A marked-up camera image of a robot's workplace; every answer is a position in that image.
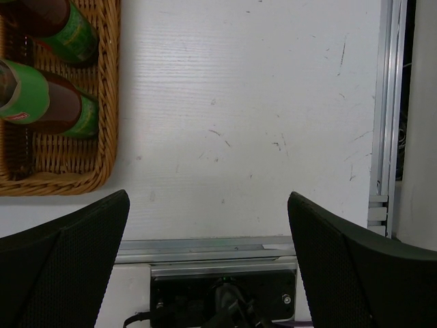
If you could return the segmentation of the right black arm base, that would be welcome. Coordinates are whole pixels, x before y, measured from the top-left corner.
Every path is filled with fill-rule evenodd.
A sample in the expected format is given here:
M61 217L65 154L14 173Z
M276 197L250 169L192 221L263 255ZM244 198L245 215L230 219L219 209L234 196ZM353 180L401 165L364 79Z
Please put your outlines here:
M155 277L150 309L124 321L151 327L273 327L294 316L293 270Z

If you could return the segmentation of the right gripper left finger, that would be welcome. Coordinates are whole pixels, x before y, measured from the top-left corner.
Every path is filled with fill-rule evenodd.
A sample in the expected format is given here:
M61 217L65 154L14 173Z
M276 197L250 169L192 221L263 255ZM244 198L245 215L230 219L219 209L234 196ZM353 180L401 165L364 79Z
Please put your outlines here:
M93 327L129 209L120 190L1 238L1 326Z

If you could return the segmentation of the yellow-cap sauce bottle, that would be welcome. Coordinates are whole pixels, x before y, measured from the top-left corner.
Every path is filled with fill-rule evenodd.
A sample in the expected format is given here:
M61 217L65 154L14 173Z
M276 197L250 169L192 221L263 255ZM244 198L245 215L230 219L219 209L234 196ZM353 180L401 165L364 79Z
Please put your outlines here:
M63 62L87 67L97 60L97 31L71 1L2 1L1 17Z
M98 101L69 80L1 60L1 119L48 134L87 139L98 133Z

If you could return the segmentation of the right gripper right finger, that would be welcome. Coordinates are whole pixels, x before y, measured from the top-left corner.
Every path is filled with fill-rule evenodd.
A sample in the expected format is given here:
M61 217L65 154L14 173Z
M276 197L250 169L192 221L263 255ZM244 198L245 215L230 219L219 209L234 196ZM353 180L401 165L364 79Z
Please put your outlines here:
M314 327L435 327L436 252L383 237L293 192L290 229Z

